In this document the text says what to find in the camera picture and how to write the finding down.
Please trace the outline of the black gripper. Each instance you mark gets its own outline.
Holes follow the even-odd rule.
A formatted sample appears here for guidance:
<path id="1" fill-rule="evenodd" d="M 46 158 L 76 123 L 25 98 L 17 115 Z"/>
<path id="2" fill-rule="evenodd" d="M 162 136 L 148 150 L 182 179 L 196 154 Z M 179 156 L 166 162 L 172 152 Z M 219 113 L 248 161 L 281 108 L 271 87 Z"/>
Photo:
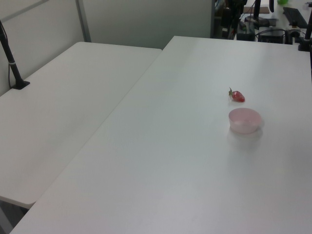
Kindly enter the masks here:
<path id="1" fill-rule="evenodd" d="M 228 31 L 230 25 L 234 33 L 237 32 L 238 23 L 240 22 L 240 12 L 243 11 L 244 6 L 245 6 L 244 0 L 227 0 L 228 8 L 223 9 L 221 17 L 221 27 L 223 32 Z M 233 16 L 232 24 L 231 24 L 231 10 L 237 11 L 237 13 L 235 13 Z"/>

